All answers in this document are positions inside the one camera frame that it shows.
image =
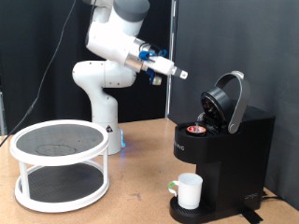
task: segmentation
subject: black wall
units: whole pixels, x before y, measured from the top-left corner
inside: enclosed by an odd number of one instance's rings
[[[1,1],[0,73],[8,131],[19,123],[36,98],[73,2]],[[171,0],[149,2],[149,15],[138,37],[168,49]],[[72,78],[77,62],[100,60],[85,48],[91,8],[77,0],[40,98],[19,129],[51,119],[92,119],[90,101]],[[149,78],[142,72],[130,88],[107,89],[119,102],[119,122],[164,117],[166,77],[160,87],[150,86]]]
[[[265,186],[299,209],[299,1],[179,0],[169,118],[194,121],[200,95],[233,70],[249,81],[249,105],[274,114],[276,126]],[[236,82],[228,87],[236,97]]]

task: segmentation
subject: white mug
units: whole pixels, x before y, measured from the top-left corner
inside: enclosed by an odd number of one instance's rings
[[[177,192],[172,189],[178,185],[178,204],[186,209],[195,209],[199,206],[202,192],[203,178],[197,174],[185,173],[178,176],[168,184],[168,189],[177,197]]]

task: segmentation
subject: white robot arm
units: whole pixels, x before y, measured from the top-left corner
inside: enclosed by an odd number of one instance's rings
[[[73,69],[73,79],[87,92],[92,103],[93,122],[106,128],[109,152],[121,150],[121,129],[118,127],[118,104],[103,88],[132,86],[136,72],[151,74],[152,84],[161,80],[154,73],[187,78],[188,73],[175,67],[155,52],[149,43],[136,38],[148,14],[148,0],[83,0],[96,6],[86,38],[86,47],[105,62],[81,62]]]

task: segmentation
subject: black mesh shelf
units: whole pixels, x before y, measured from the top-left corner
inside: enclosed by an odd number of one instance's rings
[[[103,174],[78,163],[42,167],[28,175],[30,198],[42,203],[65,203],[84,198],[103,185]]]

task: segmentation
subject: coffee machine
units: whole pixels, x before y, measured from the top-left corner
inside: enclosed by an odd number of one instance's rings
[[[223,91],[236,78],[236,102]],[[174,154],[196,164],[204,182],[199,207],[188,210],[170,201],[170,215],[182,223],[206,223],[261,206],[275,117],[248,106],[250,87],[238,71],[222,76],[201,96],[204,113],[176,127]]]

